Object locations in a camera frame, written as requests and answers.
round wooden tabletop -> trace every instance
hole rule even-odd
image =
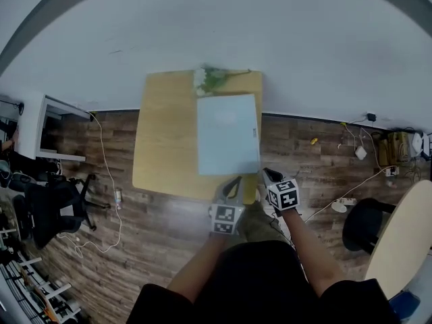
[[[378,239],[365,279],[376,278],[388,299],[400,292],[426,259],[432,243],[432,182],[403,196]]]

black stool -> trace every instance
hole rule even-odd
[[[357,203],[345,220],[342,240],[350,251],[364,250],[372,254],[378,242],[383,212],[393,213],[395,206],[366,198]]]

khaki pants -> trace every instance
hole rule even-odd
[[[226,248],[245,242],[277,240],[287,242],[279,226],[279,221],[268,216],[260,202],[246,205],[246,210],[237,224],[239,235],[232,235]]]

black sleeve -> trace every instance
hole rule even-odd
[[[135,302],[127,324],[144,323],[151,313],[164,318],[191,319],[193,304],[184,296],[155,284],[146,284]]]
[[[376,279],[341,281],[319,299],[320,317],[329,323],[399,323]]]

light wood tabletop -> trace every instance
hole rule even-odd
[[[262,74],[231,77],[216,95],[254,94],[261,135]],[[234,175],[199,175],[193,71],[146,77],[136,131],[132,183],[137,188],[211,200],[222,182]],[[258,175],[246,175],[244,204],[255,199]]]
[[[400,292],[432,243],[432,182],[417,182],[391,214],[373,250],[365,279],[376,278],[388,299]]]

